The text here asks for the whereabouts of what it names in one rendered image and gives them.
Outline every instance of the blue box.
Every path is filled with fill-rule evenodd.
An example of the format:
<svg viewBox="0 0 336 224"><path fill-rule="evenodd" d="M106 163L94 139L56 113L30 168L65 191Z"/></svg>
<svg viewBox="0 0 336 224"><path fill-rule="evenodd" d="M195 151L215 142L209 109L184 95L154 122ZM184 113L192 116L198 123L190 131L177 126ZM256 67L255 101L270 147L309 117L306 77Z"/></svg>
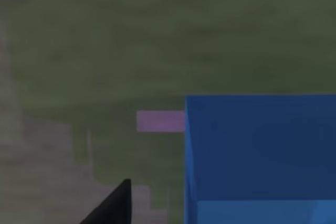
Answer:
<svg viewBox="0 0 336 224"><path fill-rule="evenodd" d="M335 127L336 95L187 96L185 223L224 201L335 200Z"/></svg>

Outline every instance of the green surface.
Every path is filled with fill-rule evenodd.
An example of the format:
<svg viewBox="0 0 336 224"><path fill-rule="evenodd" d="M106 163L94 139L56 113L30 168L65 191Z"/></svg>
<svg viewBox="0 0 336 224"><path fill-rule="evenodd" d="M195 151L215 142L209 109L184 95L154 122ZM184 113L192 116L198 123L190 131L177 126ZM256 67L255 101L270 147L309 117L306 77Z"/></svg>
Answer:
<svg viewBox="0 0 336 224"><path fill-rule="evenodd" d="M136 110L181 109L189 93L336 89L335 0L31 0L8 21L24 107L91 128L99 181L149 184L154 208L170 187L171 223L183 136L136 133Z"/></svg>

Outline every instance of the purple block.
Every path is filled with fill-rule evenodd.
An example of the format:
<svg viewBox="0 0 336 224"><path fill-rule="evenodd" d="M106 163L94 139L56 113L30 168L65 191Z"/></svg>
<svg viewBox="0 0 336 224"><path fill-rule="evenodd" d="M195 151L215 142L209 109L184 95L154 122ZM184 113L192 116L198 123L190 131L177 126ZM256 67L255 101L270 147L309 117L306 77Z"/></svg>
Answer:
<svg viewBox="0 0 336 224"><path fill-rule="evenodd" d="M184 133L184 111L141 110L136 120L138 132Z"/></svg>

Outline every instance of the black object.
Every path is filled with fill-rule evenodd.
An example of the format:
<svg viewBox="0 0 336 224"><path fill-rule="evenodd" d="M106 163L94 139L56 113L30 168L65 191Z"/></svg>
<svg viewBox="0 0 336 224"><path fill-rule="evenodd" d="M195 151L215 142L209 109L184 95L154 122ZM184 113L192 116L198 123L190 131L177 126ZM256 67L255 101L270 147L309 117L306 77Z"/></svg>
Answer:
<svg viewBox="0 0 336 224"><path fill-rule="evenodd" d="M131 180L125 179L80 224L131 224Z"/></svg>

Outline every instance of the pink object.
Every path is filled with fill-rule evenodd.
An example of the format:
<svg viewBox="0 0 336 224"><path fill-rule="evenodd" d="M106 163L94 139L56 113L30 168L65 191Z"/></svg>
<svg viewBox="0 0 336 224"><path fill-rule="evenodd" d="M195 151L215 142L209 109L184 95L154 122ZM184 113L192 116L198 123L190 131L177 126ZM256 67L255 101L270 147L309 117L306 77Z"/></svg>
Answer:
<svg viewBox="0 0 336 224"><path fill-rule="evenodd" d="M136 120L138 132L184 133L184 111L141 110Z"/></svg>

